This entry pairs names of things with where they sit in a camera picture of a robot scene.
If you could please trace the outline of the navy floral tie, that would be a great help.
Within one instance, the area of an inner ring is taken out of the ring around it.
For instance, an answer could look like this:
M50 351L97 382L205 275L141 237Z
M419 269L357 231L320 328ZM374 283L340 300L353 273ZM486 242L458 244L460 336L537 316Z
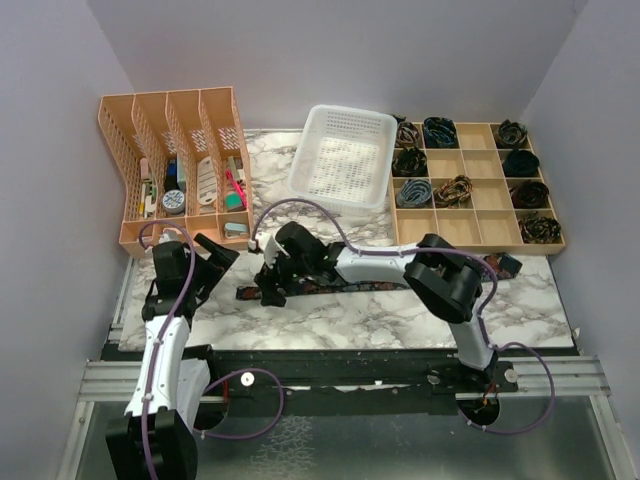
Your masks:
M497 280L511 280L516 278L523 266L520 260L507 253L489 254L483 257L494 271ZM356 293L356 292L377 292L408 290L404 286L391 282L357 282L344 286L319 286L310 280L302 279L297 284L289 286L280 293L285 297L296 297L306 295L334 294L334 293ZM260 300L261 291L256 286L240 286L236 288L235 299L239 301Z

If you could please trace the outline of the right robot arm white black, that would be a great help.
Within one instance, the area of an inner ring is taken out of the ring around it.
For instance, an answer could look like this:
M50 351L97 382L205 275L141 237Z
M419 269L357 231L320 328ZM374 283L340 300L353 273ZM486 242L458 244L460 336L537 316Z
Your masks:
M249 251L263 257L254 281L263 306L283 307L293 286L351 287L389 283L407 287L435 317L446 322L458 350L459 378L481 391L496 376L497 353L489 346L480 318L482 274L486 263L453 248L436 234L411 245L367 250L346 241L325 244L305 227L290 222L274 236L254 234Z

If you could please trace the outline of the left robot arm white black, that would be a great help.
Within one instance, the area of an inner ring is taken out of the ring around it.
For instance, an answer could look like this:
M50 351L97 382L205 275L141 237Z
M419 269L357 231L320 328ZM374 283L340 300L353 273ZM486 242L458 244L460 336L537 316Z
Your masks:
M193 427L202 395L221 371L205 353L187 354L193 317L239 254L199 234L151 250L156 277L142 308L145 349L124 415L108 423L106 443L119 479L193 479Z

